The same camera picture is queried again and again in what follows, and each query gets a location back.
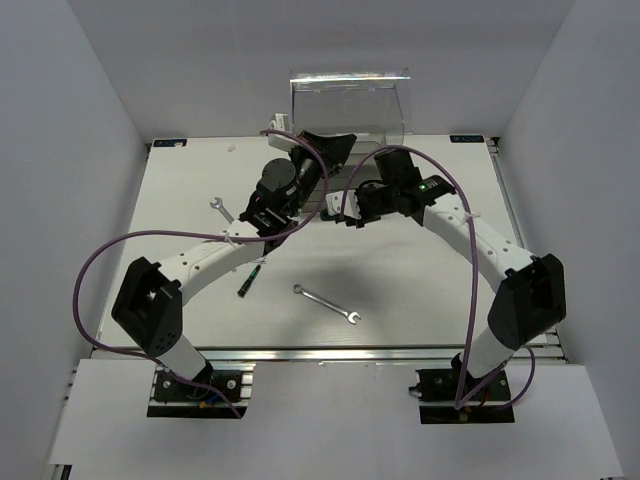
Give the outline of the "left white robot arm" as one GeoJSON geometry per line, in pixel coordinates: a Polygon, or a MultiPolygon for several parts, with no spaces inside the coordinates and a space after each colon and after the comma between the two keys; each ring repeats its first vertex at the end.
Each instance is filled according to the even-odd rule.
{"type": "Polygon", "coordinates": [[[133,261],[119,288],[111,316],[150,358],[177,376],[177,387],[199,399],[211,387],[213,369],[183,332],[183,308],[201,290],[235,268],[277,249],[283,233],[320,181],[339,172],[356,143],[353,134],[301,134],[303,145],[263,168],[246,210],[222,233],[173,257],[133,261]]]}

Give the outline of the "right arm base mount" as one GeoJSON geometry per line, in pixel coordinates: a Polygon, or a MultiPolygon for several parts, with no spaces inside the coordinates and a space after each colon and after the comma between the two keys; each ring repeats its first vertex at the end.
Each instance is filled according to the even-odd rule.
{"type": "Polygon", "coordinates": [[[415,371],[415,382],[407,393],[418,402],[422,425],[488,425],[515,422],[506,363],[490,374],[474,379],[466,374],[461,392],[461,360],[455,357],[447,368],[415,371]]]}

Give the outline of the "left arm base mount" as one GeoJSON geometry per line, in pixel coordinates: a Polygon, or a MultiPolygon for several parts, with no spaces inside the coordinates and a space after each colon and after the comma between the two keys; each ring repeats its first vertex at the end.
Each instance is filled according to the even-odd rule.
{"type": "Polygon", "coordinates": [[[203,389],[178,382],[165,369],[153,377],[146,415],[149,418],[230,419],[246,413],[253,385],[251,370],[213,368],[203,389]]]}

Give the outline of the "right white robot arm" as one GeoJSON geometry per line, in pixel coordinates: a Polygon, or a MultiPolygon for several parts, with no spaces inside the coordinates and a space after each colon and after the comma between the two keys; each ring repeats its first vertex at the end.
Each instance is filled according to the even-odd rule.
{"type": "Polygon", "coordinates": [[[382,185],[345,187],[327,196],[339,218],[357,228],[400,213],[439,236],[471,265],[471,298],[463,350],[452,360],[455,406],[477,397],[532,339],[567,315],[565,275],[553,254],[538,256],[496,231],[472,211],[460,183],[440,163],[424,178],[417,150],[401,145],[373,150],[382,185]]]}

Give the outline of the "clear plastic drawer cabinet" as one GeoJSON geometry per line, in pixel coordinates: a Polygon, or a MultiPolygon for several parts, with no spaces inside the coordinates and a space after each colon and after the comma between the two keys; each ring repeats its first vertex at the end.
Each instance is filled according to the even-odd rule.
{"type": "Polygon", "coordinates": [[[407,68],[291,74],[292,132],[357,137],[346,165],[329,180],[331,193],[344,188],[372,150],[402,144],[412,133],[410,79],[407,68]]]}

